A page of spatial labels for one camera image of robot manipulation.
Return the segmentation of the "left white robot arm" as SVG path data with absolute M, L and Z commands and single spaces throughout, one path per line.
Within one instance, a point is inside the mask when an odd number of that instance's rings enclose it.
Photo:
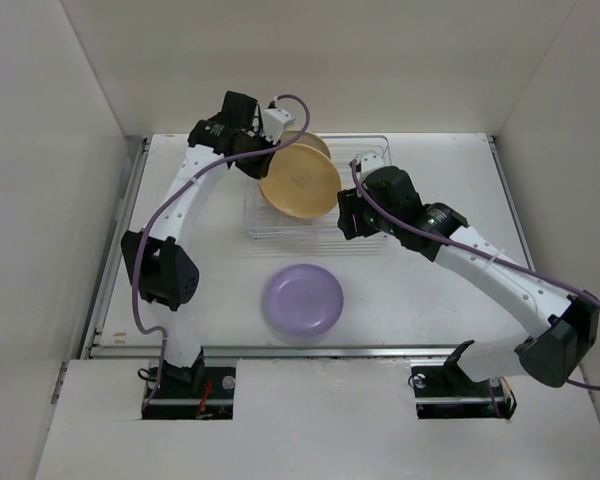
M 185 397 L 203 387 L 202 346 L 185 317 L 200 273 L 185 243 L 214 187 L 231 168 L 256 180 L 267 176 L 294 121 L 275 101 L 261 106 L 249 95 L 226 92 L 220 111 L 198 121 L 189 133 L 181 166 L 145 226 L 124 233 L 121 249 L 134 323 L 144 335 L 161 336 L 158 364 L 145 373 L 147 381 L 157 384 L 168 376 L 171 387 Z

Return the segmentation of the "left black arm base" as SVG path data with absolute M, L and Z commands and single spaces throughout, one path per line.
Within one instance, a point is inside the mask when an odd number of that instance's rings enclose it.
M 235 365 L 206 366 L 201 379 L 193 384 L 163 373 L 157 392 L 158 367 L 141 368 L 138 376 L 145 382 L 141 405 L 143 420 L 231 420 L 237 383 Z

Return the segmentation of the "purple plastic plate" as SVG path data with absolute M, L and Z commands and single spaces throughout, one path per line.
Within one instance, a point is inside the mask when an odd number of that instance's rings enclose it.
M 293 264 L 266 283 L 262 311 L 280 333 L 310 338 L 320 336 L 339 320 L 344 291 L 334 274 L 314 264 Z

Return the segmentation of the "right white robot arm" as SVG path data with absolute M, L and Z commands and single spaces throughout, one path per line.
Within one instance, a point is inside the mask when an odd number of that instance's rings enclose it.
M 520 335 L 456 347 L 443 369 L 445 386 L 467 393 L 492 377 L 527 375 L 553 388 L 567 384 L 596 342 L 600 306 L 539 278 L 493 247 L 465 217 L 443 203 L 424 204 L 409 175 L 394 166 L 349 164 L 354 186 L 338 194 L 338 227 L 346 239 L 387 234 L 431 263 L 460 276 L 508 312 Z

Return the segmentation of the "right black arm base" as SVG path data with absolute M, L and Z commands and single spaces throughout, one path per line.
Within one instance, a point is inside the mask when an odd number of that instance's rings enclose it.
M 503 378 L 473 382 L 459 369 L 442 365 L 413 365 L 408 385 L 419 420 L 510 420 L 518 406 Z

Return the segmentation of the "yellow plastic plate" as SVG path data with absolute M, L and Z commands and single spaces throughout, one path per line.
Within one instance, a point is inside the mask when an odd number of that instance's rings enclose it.
M 278 211 L 310 219 L 335 208 L 342 184 L 328 156 L 311 146 L 292 144 L 274 154 L 259 188 Z

